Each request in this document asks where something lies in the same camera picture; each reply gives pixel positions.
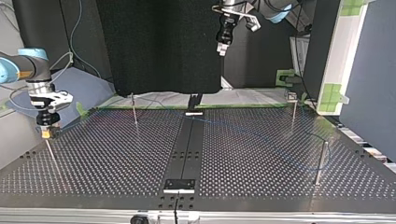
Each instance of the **white cable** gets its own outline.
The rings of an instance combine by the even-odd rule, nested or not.
[[[85,62],[81,57],[79,57],[73,47],[73,36],[74,36],[75,31],[77,30],[77,27],[79,26],[79,24],[81,22],[81,17],[82,17],[82,2],[81,2],[81,0],[78,0],[78,1],[79,1],[79,15],[78,15],[78,20],[72,30],[72,34],[70,35],[70,49],[73,51],[76,58],[80,59],[83,63],[87,64],[91,69],[93,69],[93,71],[95,71],[95,73],[99,76],[99,78],[102,78],[99,71],[93,65]]]
[[[66,57],[66,55],[69,55],[69,63],[68,63],[67,66],[66,66],[66,68],[67,68],[67,67],[73,62],[73,53],[70,52],[70,51],[69,51],[69,52],[66,52],[64,55],[62,55],[62,56],[58,59],[58,61],[56,61],[56,62],[49,68],[49,70],[51,70],[52,68],[54,68],[64,57]],[[3,89],[9,90],[9,91],[34,91],[34,90],[38,90],[38,89],[40,89],[40,88],[43,88],[43,87],[37,87],[37,88],[29,89],[29,90],[21,90],[21,88],[13,89],[13,88],[10,88],[10,87],[4,86],[4,85],[0,85],[0,87],[3,88]]]
[[[66,54],[64,54],[60,59],[58,59],[58,61],[52,65],[52,67],[54,67],[61,59],[63,59],[66,55],[69,55],[69,62],[67,63],[67,65],[64,67],[64,69],[61,71],[61,73],[54,78],[53,80],[51,80],[50,82],[48,82],[45,86],[42,87],[37,87],[37,88],[32,88],[32,89],[28,89],[28,90],[22,90],[23,88],[26,88],[27,86],[23,86],[20,88],[17,88],[16,90],[13,90],[9,96],[8,96],[8,100],[14,104],[17,108],[22,109],[22,110],[29,110],[29,111],[43,111],[43,110],[47,110],[47,108],[44,109],[32,109],[32,108],[27,108],[27,107],[23,107],[21,105],[18,105],[14,99],[13,99],[13,95],[17,92],[17,91],[34,91],[34,90],[38,90],[44,87],[47,87],[48,85],[50,85],[51,83],[53,83],[56,79],[58,79],[63,73],[64,71],[66,71],[66,69],[70,66],[70,64],[73,62],[73,53],[71,52],[67,52]]]
[[[50,68],[49,68],[49,70],[52,70],[55,66],[56,66],[56,64],[58,64],[64,57],[66,57],[66,55],[70,55],[71,56],[71,59],[69,59],[69,61],[72,61],[73,60],[73,53],[72,52],[66,52],[64,55],[62,55],[59,59],[58,59],[58,61],[56,61]]]
[[[8,3],[5,3],[3,1],[0,1],[0,5],[8,7],[11,11],[15,12],[14,7]]]

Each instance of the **robotic arm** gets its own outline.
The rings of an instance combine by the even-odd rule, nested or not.
[[[220,13],[220,29],[216,35],[218,41],[218,53],[224,56],[227,48],[233,43],[233,28],[241,18],[246,18],[247,28],[255,32],[261,28],[259,20],[246,12],[247,3],[255,7],[267,20],[273,23],[282,21],[292,10],[292,4],[296,0],[219,0],[212,10]]]
[[[68,107],[73,96],[56,91],[50,75],[49,60],[43,49],[19,49],[19,55],[0,52],[0,84],[26,80],[32,105],[37,109],[36,123],[45,139],[56,137],[60,130],[57,111]]]

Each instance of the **white wall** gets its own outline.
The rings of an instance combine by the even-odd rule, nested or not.
[[[0,0],[12,5],[12,0]],[[0,6],[0,51],[14,55],[23,47],[18,31],[9,23],[6,15],[18,25],[14,13]],[[8,85],[18,88],[23,82]],[[0,88],[0,103],[4,102],[9,91]],[[23,152],[30,150],[41,142],[40,134],[35,131],[35,120],[12,110],[0,108],[0,169],[17,159]]]

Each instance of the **gray cable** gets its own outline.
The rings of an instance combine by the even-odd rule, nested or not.
[[[70,55],[69,57],[69,63],[67,64],[67,66],[66,66],[66,68],[70,65],[70,63],[72,63],[73,62],[73,53],[72,52],[66,52],[64,55],[62,55],[59,59],[58,59],[58,61],[56,61],[56,63],[54,63],[50,68],[49,68],[49,70],[51,70],[52,68],[54,68],[64,57],[66,57],[66,55]],[[10,88],[10,87],[7,87],[7,86],[4,86],[4,85],[0,85],[0,87],[1,88],[3,88],[3,89],[6,89],[6,90],[9,90],[9,91],[34,91],[34,90],[38,90],[38,89],[40,89],[40,88],[43,88],[43,87],[37,87],[37,88],[35,88],[35,89],[29,89],[29,90],[21,90],[21,88],[18,88],[18,89],[13,89],[13,88]]]
[[[68,51],[68,52],[66,52],[64,55],[62,55],[59,59],[58,59],[58,61],[56,61],[56,63],[54,63],[50,68],[49,68],[49,70],[52,70],[64,57],[66,57],[66,55],[70,55],[70,57],[71,57],[71,59],[69,60],[69,61],[71,61],[72,59],[73,59],[73,53],[72,52],[70,52],[70,51]]]
[[[13,111],[11,111],[9,113],[6,113],[5,115],[0,116],[0,119],[4,118],[4,117],[6,117],[6,116],[8,116],[10,114],[13,114],[13,113],[15,113],[15,110],[13,110]]]
[[[52,82],[54,82],[56,79],[58,79],[58,78],[64,73],[64,71],[66,71],[66,69],[69,67],[69,65],[72,63],[73,54],[70,53],[70,52],[67,52],[66,54],[64,54],[56,63],[58,63],[62,58],[64,58],[65,55],[70,55],[69,63],[64,67],[64,69],[61,71],[61,73],[60,73],[56,78],[54,78],[53,80],[51,80],[50,82],[48,82],[48,83],[46,84],[46,86],[50,85]],[[37,87],[37,88],[28,89],[28,90],[22,90],[23,88],[26,88],[26,87],[27,87],[27,86],[23,86],[23,87],[20,87],[20,88],[18,88],[18,89],[16,89],[16,90],[13,90],[13,91],[9,94],[8,100],[9,100],[12,104],[14,104],[17,108],[19,108],[19,109],[29,110],[29,111],[43,111],[43,110],[47,110],[47,108],[44,108],[44,109],[36,109],[36,108],[35,108],[35,109],[32,109],[32,108],[23,107],[23,106],[21,106],[21,105],[18,105],[18,104],[14,101],[13,95],[14,95],[17,91],[34,91],[34,90],[38,90],[38,89],[43,88],[43,87]]]
[[[72,30],[72,34],[70,35],[70,49],[73,51],[74,55],[76,56],[76,58],[80,59],[83,63],[87,64],[91,69],[93,69],[93,71],[95,71],[95,73],[99,76],[99,78],[102,78],[102,76],[100,75],[99,71],[90,63],[85,62],[81,57],[78,56],[78,54],[76,53],[76,51],[74,50],[73,47],[73,36],[75,34],[75,31],[77,30],[77,27],[79,26],[80,22],[81,22],[81,17],[82,17],[82,2],[81,0],[79,1],[79,15],[78,15],[78,20]]]

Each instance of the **black bracket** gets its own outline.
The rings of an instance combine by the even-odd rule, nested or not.
[[[196,106],[198,106],[201,103],[202,97],[203,97],[203,95],[201,93],[190,95],[189,107],[187,108],[186,116],[196,116],[196,115],[204,114],[204,112],[202,110],[195,108]]]
[[[194,179],[167,179],[163,193],[193,194],[194,189]]]

